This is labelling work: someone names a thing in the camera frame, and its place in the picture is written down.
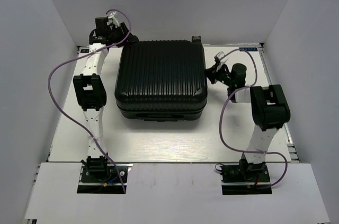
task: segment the purple cable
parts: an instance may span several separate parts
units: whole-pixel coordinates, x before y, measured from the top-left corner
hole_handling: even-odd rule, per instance
[[[117,12],[119,12],[120,14],[122,14],[123,16],[125,16],[125,18],[126,18],[127,21],[128,21],[128,24],[129,24],[129,30],[128,30],[128,33],[127,33],[127,35],[126,35],[121,41],[119,41],[119,42],[117,42],[117,43],[114,43],[114,44],[111,44],[111,45],[106,46],[106,47],[98,48],[98,49],[95,50],[95,52],[100,52],[100,51],[102,51],[102,50],[104,50],[104,49],[108,49],[108,48],[111,48],[111,47],[113,47],[113,46],[116,46],[116,45],[119,45],[119,44],[123,43],[123,42],[128,38],[129,34],[131,33],[132,25],[131,25],[131,22],[130,22],[130,20],[128,19],[128,17],[127,17],[124,13],[122,13],[121,11],[119,11],[119,10],[109,10],[109,11],[106,12],[106,14],[108,14],[108,13],[111,12],[111,11],[117,11]],[[115,170],[117,171],[119,180],[120,180],[120,182],[121,182],[121,186],[122,186],[123,192],[124,192],[124,194],[126,194],[126,190],[125,190],[125,187],[124,187],[124,183],[123,183],[122,177],[121,177],[121,175],[120,175],[120,171],[119,171],[117,165],[115,164],[115,162],[114,162],[114,161],[112,160],[112,158],[111,158],[110,156],[108,156],[108,154],[105,153],[105,151],[101,148],[101,146],[99,145],[97,139],[94,137],[93,133],[92,133],[88,128],[86,128],[86,126],[82,125],[80,122],[78,122],[77,120],[75,120],[74,118],[72,118],[70,115],[68,115],[68,114],[61,108],[61,106],[58,104],[58,102],[57,102],[56,99],[54,98],[54,95],[53,95],[53,92],[52,92],[52,89],[51,89],[51,79],[52,79],[52,76],[53,76],[54,72],[55,72],[58,68],[62,67],[63,65],[66,65],[66,64],[68,64],[68,63],[70,63],[70,62],[72,62],[72,61],[77,61],[77,60],[83,59],[83,58],[85,58],[85,57],[92,56],[93,54],[95,54],[95,52],[90,52],[90,53],[88,53],[88,54],[86,54],[86,55],[84,55],[84,56],[80,56],[80,57],[73,58],[73,59],[68,60],[68,61],[65,61],[65,62],[63,62],[62,64],[59,64],[57,67],[55,67],[55,68],[51,71],[51,73],[49,74],[49,76],[48,76],[48,81],[47,81],[48,92],[49,92],[49,95],[50,95],[50,97],[51,97],[51,99],[52,99],[54,105],[57,107],[57,109],[60,111],[60,113],[63,114],[63,115],[64,115],[65,117],[67,117],[68,119],[70,119],[70,120],[71,120],[72,122],[74,122],[75,124],[79,125],[81,128],[83,128],[83,129],[84,129],[84,130],[85,130],[85,131],[93,138],[94,143],[96,144],[97,148],[98,148],[99,151],[102,153],[102,155],[103,155],[104,157],[106,157],[106,158],[114,165]]]
[[[223,138],[223,136],[222,136],[222,118],[224,117],[224,112],[225,112],[226,106],[227,106],[227,104],[229,103],[230,99],[231,99],[237,92],[242,91],[242,90],[245,90],[245,89],[247,89],[247,88],[250,88],[250,87],[254,86],[254,85],[256,84],[257,80],[258,80],[258,71],[257,71],[257,68],[256,68],[255,61],[254,61],[252,55],[251,55],[248,51],[246,51],[246,50],[244,50],[244,49],[235,49],[235,50],[232,50],[231,52],[227,53],[226,55],[224,55],[220,60],[224,59],[225,57],[229,56],[231,53],[233,53],[233,52],[235,52],[235,51],[243,51],[243,52],[246,52],[246,53],[249,55],[249,57],[251,58],[251,60],[252,60],[252,62],[253,62],[253,65],[254,65],[255,79],[254,79],[254,83],[253,83],[252,85],[250,85],[250,86],[244,86],[244,87],[239,88],[239,89],[235,90],[234,92],[232,92],[232,93],[228,96],[228,98],[227,98],[227,100],[225,101],[224,105],[222,106],[221,114],[220,114],[220,120],[219,120],[219,135],[220,135],[220,139],[221,139],[221,142],[222,142],[228,149],[230,149],[230,150],[232,150],[232,151],[236,151],[236,152],[238,152],[238,153],[248,153],[248,154],[263,154],[263,153],[264,153],[263,151],[248,151],[248,150],[239,150],[239,149],[233,148],[232,146],[229,146],[229,145],[225,142],[225,140],[224,140],[224,138]],[[266,152],[266,154],[268,154],[268,155],[271,155],[271,154],[277,154],[277,155],[281,156],[281,157],[284,159],[284,162],[285,162],[285,169],[284,169],[282,175],[280,176],[280,178],[279,178],[277,181],[275,181],[274,183],[272,183],[270,186],[261,187],[261,189],[267,189],[267,188],[270,188],[270,187],[272,187],[272,186],[277,185],[277,184],[285,177],[285,174],[286,174],[286,172],[287,172],[287,167],[288,167],[288,161],[287,161],[286,157],[285,157],[283,154],[281,154],[281,153],[279,153],[279,152],[276,152],[276,151],[268,151],[268,152]]]

